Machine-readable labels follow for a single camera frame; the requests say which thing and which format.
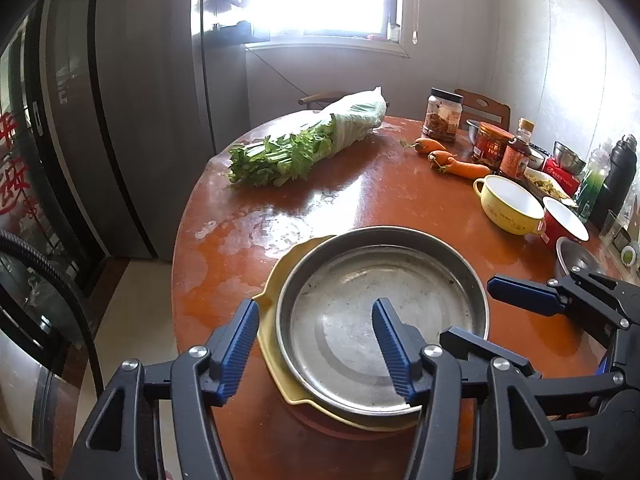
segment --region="stainless steel bowl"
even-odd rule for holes
[[[586,164],[576,153],[557,140],[554,143],[554,159],[560,168],[572,175],[580,173]]]
[[[580,267],[591,272],[604,273],[593,254],[580,244],[569,240],[566,236],[558,238],[556,256],[558,257],[556,260],[556,278],[568,276],[571,267]]]
[[[478,128],[480,128],[479,121],[473,119],[467,119],[466,124],[469,126],[469,140],[472,144],[476,143],[476,137],[478,136]]]
[[[420,231],[376,226],[330,238],[291,271],[276,308],[280,351],[293,376],[331,406],[415,412],[396,394],[373,332],[380,297],[427,342],[449,326],[488,336],[484,286],[456,250]]]

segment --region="carrot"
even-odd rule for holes
[[[471,178],[473,180],[475,180],[476,178],[484,178],[487,175],[491,174],[491,170],[483,164],[460,162],[455,158],[450,159],[447,164],[441,165],[438,169],[443,173],[452,173],[454,175],[463,176],[464,178]]]
[[[445,166],[456,159],[453,158],[453,155],[451,155],[449,152],[446,152],[445,150],[436,150],[435,152],[431,152],[429,154],[429,160],[438,166]]]
[[[426,137],[420,137],[419,139],[415,139],[413,144],[409,144],[406,140],[402,139],[400,144],[403,148],[415,148],[415,151],[418,153],[424,153],[429,155],[431,152],[435,152],[436,150],[445,150],[446,148],[440,144],[437,140],[427,139]]]

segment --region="glass jar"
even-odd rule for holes
[[[422,136],[455,142],[462,115],[462,99],[462,95],[432,88],[427,101]]]

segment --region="floor tile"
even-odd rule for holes
[[[171,316],[171,265],[132,260],[124,271],[95,338],[100,368],[107,383],[124,359],[143,364],[169,361],[177,356]],[[76,414],[75,437],[95,403],[88,370]],[[161,403],[164,468],[179,480],[180,466],[173,439],[173,419],[168,402]]]

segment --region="jar lid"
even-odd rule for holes
[[[518,126],[523,130],[533,133],[533,128],[535,128],[536,125],[523,117],[520,119]]]
[[[444,90],[438,90],[437,88],[431,89],[431,95],[437,97],[438,99],[444,99],[459,104],[462,104],[462,101],[464,99],[462,95],[452,94],[450,92],[445,92]]]
[[[511,140],[513,139],[513,135],[509,132],[503,130],[500,126],[495,126],[494,124],[489,123],[480,123],[479,130],[491,137],[497,137],[498,140]]]

